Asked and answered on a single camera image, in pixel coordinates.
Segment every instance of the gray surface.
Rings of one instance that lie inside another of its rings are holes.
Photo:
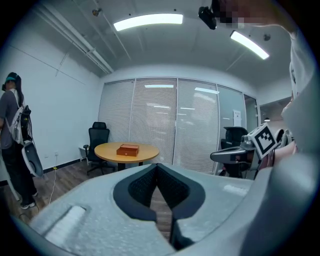
[[[129,218],[113,199],[115,185],[150,165],[90,179],[43,209],[30,226],[43,235],[71,206],[87,209],[63,249],[77,255],[164,256],[175,250],[152,221]]]
[[[218,228],[241,203],[253,181],[215,176],[164,164],[175,172],[202,185],[205,201],[194,216],[178,220],[182,236],[198,242]]]
[[[264,198],[271,171],[272,168],[265,168],[258,173],[243,201],[214,232],[174,255],[240,255],[248,227],[256,216]]]

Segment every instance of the small white box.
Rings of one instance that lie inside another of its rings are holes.
[[[260,159],[264,158],[276,146],[277,142],[265,122],[248,134],[249,140],[255,145]]]

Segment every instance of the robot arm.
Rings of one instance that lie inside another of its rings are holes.
[[[216,151],[210,155],[211,160],[223,164],[248,163],[251,171],[257,170],[262,159],[275,149],[277,142],[267,123],[242,136],[238,147]]]

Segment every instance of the white wall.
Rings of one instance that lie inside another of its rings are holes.
[[[260,105],[291,97],[292,86],[290,77],[287,76],[270,84],[261,85],[257,89],[257,94]]]
[[[257,90],[253,85],[241,80],[236,76],[209,67],[183,64],[153,63],[145,65],[133,65],[120,68],[115,72],[104,76],[101,79],[101,82],[109,83],[113,81],[142,77],[180,77],[198,79],[211,83],[217,83],[222,86],[227,86],[229,88],[244,92],[252,97],[257,96]]]
[[[268,122],[268,126],[273,134],[275,134],[279,129],[284,129],[284,130],[288,129],[283,120],[270,121]]]
[[[101,71],[47,23],[30,14],[2,49],[2,83],[10,72],[22,79],[42,167],[56,165],[56,151],[57,165],[78,159],[78,146],[89,142],[88,128],[98,119]]]

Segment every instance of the security camera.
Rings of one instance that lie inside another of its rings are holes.
[[[93,14],[94,16],[98,17],[98,15],[99,15],[99,13],[100,13],[101,11],[102,11],[101,8],[99,8],[98,10],[93,9],[93,10],[92,10],[92,14]]]
[[[198,16],[199,18],[211,29],[215,30],[217,28],[217,20],[213,12],[211,12],[212,8],[200,7]]]

